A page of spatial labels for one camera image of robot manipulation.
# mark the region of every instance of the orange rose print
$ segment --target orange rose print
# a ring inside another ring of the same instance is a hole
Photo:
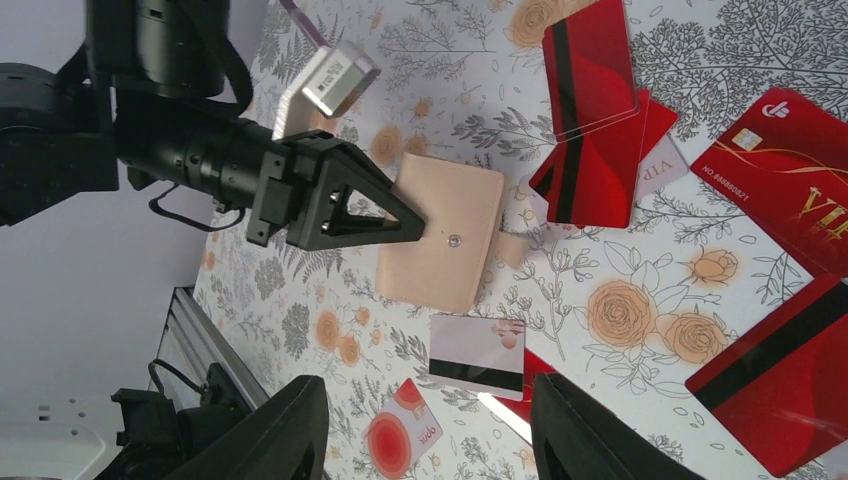
[[[615,347],[642,343],[657,316],[653,297],[620,280],[601,285],[589,297],[589,332]]]
[[[380,340],[382,340],[382,339],[383,339],[383,332],[381,332],[380,329],[374,329],[374,331],[371,332],[371,343],[369,343],[368,346],[373,347],[374,345],[379,345]]]
[[[489,10],[493,13],[502,11],[507,5],[506,0],[489,0]]]
[[[318,316],[318,322],[315,326],[315,340],[318,341],[318,346],[324,350],[333,351],[339,341],[339,319],[336,315],[324,310]]]
[[[736,275],[739,260],[727,250],[705,253],[690,265],[696,281],[726,283]]]
[[[536,468],[536,455],[529,448],[522,448],[518,451],[518,458],[521,459],[521,468]]]
[[[597,0],[523,0],[509,26],[512,43],[519,47],[539,47],[545,29]]]
[[[348,367],[355,367],[359,362],[359,341],[351,334],[339,340],[339,356]]]
[[[698,313],[662,315],[657,319],[657,331],[666,346],[689,363],[707,363],[724,350],[729,343],[724,329],[718,317]]]
[[[217,261],[218,259],[215,257],[215,252],[206,252],[206,254],[203,255],[203,266],[206,267],[207,270],[213,270]]]
[[[420,120],[427,115],[430,115],[431,108],[433,108],[433,99],[422,98],[421,100],[418,100],[418,103],[412,109],[412,112],[415,118]]]
[[[430,141],[424,134],[416,133],[406,141],[403,151],[413,155],[427,155],[427,152],[430,151]]]
[[[519,47],[540,46],[545,29],[556,23],[558,10],[557,0],[523,0],[509,26],[512,43]]]
[[[374,11],[374,15],[371,15],[368,18],[371,19],[371,30],[376,30],[383,21],[383,7],[377,7]]]
[[[383,127],[371,141],[369,151],[371,160],[380,168],[392,166],[403,153],[401,142],[403,142],[403,139],[398,127],[394,125]]]
[[[309,119],[309,128],[311,130],[324,130],[329,133],[336,133],[339,127],[341,118],[327,118],[318,109],[312,110],[312,117]]]
[[[515,197],[516,200],[519,200],[519,201],[524,200],[525,198],[527,198],[527,192],[525,192],[524,189],[521,187],[521,185],[519,185],[519,186],[515,187],[514,197]]]
[[[371,312],[368,311],[367,308],[362,307],[356,311],[356,323],[362,325],[368,325],[368,320],[371,318]]]

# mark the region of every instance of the beige wallet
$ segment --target beige wallet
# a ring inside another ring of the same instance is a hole
[[[427,226],[417,242],[380,246],[376,288],[383,297],[466,313],[492,255],[513,268],[524,260],[526,239],[498,228],[504,174],[407,153],[393,192]]]

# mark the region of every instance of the gray leaf print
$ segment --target gray leaf print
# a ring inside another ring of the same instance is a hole
[[[342,256],[342,250],[339,248],[321,250],[320,252],[307,252],[286,244],[284,234],[277,235],[273,242],[277,251],[283,254],[286,269],[292,272],[292,277],[296,277],[303,272],[303,276],[301,277],[303,283],[308,282],[312,275],[321,270],[326,272],[327,277],[330,276],[333,267],[336,267],[337,272],[341,271],[344,257]]]
[[[442,400],[452,407],[456,407],[460,412],[476,413],[480,411],[480,401],[477,400],[477,394],[462,390],[459,388],[442,390],[444,398]]]
[[[664,454],[683,463],[683,445],[680,443],[669,439],[666,435],[648,435],[648,441]]]
[[[828,480],[827,472],[818,461],[812,461],[787,475],[786,480]]]
[[[550,118],[538,115],[528,120],[515,108],[507,107],[507,110],[493,119],[496,126],[488,125],[480,115],[471,115],[465,123],[454,125],[451,135],[470,140],[476,148],[497,145],[502,156],[515,157],[521,162],[536,160],[542,148],[556,144]]]
[[[342,38],[344,28],[339,25],[339,16],[335,15],[332,25],[327,24],[320,16],[316,17],[318,31],[330,45],[335,45]],[[316,51],[315,45],[309,41],[299,29],[295,29],[294,38],[289,38],[286,50],[278,55],[273,73],[283,85],[288,85],[303,67],[312,59]]]
[[[286,279],[283,277],[283,266],[276,258],[268,258],[259,262],[259,268],[253,275],[256,281],[256,288],[259,289],[259,294],[262,300],[267,300],[274,293],[274,290],[283,288],[286,284]]]
[[[336,138],[344,140],[345,142],[356,143],[359,141],[359,131],[356,127],[344,125],[342,126],[341,131],[336,135]]]
[[[489,24],[484,14],[468,7],[456,25],[448,25],[438,18],[424,21],[411,15],[398,24],[387,25],[377,48],[391,60],[391,73],[386,78],[389,91],[397,93],[419,75],[430,80],[458,79],[469,57],[492,53],[486,49]],[[480,46],[454,51],[457,32],[479,41]]]
[[[262,315],[254,316],[253,312],[247,312],[244,319],[233,325],[233,328],[241,330],[248,340],[270,344],[277,352],[280,350],[280,337],[273,328],[263,324],[264,318]]]
[[[351,379],[353,396],[350,397],[350,412],[354,418],[374,418],[382,410],[383,405],[394,396],[400,384],[383,383],[383,380],[372,380],[368,376],[360,379]]]
[[[754,261],[764,264],[765,267],[764,271],[751,275],[753,278],[762,279],[763,284],[757,289],[757,295],[762,294],[761,304],[781,304],[804,286],[801,272],[794,266],[794,261],[788,253],[783,252],[777,258],[754,257]]]
[[[451,11],[459,11],[459,0],[407,0],[409,5],[420,8],[430,18],[438,16],[437,7],[445,6]]]
[[[636,203],[636,216],[628,229],[632,232],[653,233],[660,223],[671,223],[677,232],[674,240],[677,243],[693,243],[704,246],[710,243],[710,236],[721,240],[733,233],[733,220],[744,218],[745,214],[738,208],[728,208],[726,201],[713,199],[712,187],[700,182],[700,193],[706,196],[707,203],[717,206],[717,211],[699,208],[694,203],[686,203],[675,197],[658,191],[653,198],[653,208],[646,206],[645,201]]]
[[[220,278],[217,278],[215,275],[212,275],[210,283],[212,284],[212,293],[215,294],[215,303],[217,304],[217,307],[224,312],[227,319],[234,319],[236,317],[236,310],[233,307],[233,305],[235,305],[233,292],[229,287],[224,285],[224,282],[222,282]]]
[[[389,300],[388,298],[377,295],[371,278],[364,276],[360,279],[358,272],[354,273],[353,269],[348,268],[344,271],[344,273],[342,273],[342,281],[344,282],[345,287],[350,289],[351,295],[356,298],[367,298],[374,302],[379,302],[383,305],[383,308],[396,303],[394,300]]]
[[[256,54],[260,71],[270,70],[280,58],[280,35],[291,32],[291,16],[282,5],[275,2],[268,7],[265,23],[262,25],[262,41]]]
[[[309,346],[309,308],[299,303],[289,307],[282,328],[286,334],[283,340],[286,352],[300,360],[303,351]]]
[[[729,0],[708,32],[663,19],[637,34],[638,82],[680,114],[676,135],[718,136],[772,84],[848,118],[848,13],[839,0]]]

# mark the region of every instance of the floral tablecloth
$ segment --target floral tablecloth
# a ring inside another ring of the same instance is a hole
[[[848,117],[848,6],[838,0],[624,0],[641,85],[680,114],[690,163],[770,85]],[[527,345],[665,454],[710,479],[769,479],[684,380],[809,282],[809,275],[694,175],[640,199],[628,230],[546,242],[518,180],[551,150],[538,47],[571,0],[310,0],[331,41],[359,43],[384,72],[350,113],[315,125],[356,142],[390,175],[404,150],[509,176],[505,226],[528,232],[518,271],[493,264],[473,314],[522,319]],[[272,1],[252,65],[248,116],[271,126],[313,47]],[[374,211],[367,201],[354,208]],[[229,221],[228,216],[215,220]],[[374,478],[362,433],[413,378],[444,437],[409,478],[537,478],[532,450],[474,393],[426,374],[426,309],[374,291],[377,247],[305,253],[245,224],[209,237],[196,297],[269,391],[326,379],[326,469]],[[813,462],[790,478],[826,478]]]

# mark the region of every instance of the robotic arm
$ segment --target robotic arm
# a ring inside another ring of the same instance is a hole
[[[86,0],[85,43],[59,72],[0,64],[0,225],[117,190],[117,157],[137,190],[160,180],[193,188],[218,212],[239,211],[236,223],[251,209],[247,239],[260,246],[283,228],[305,250],[418,240],[424,221],[362,150],[307,131],[313,107],[345,113],[379,73],[373,62],[350,42],[319,44],[272,132],[238,118],[253,87],[227,39],[228,15],[229,0]],[[235,104],[209,100],[225,76]],[[350,215],[354,190],[396,220]],[[152,211],[214,230],[164,210],[164,195]]]

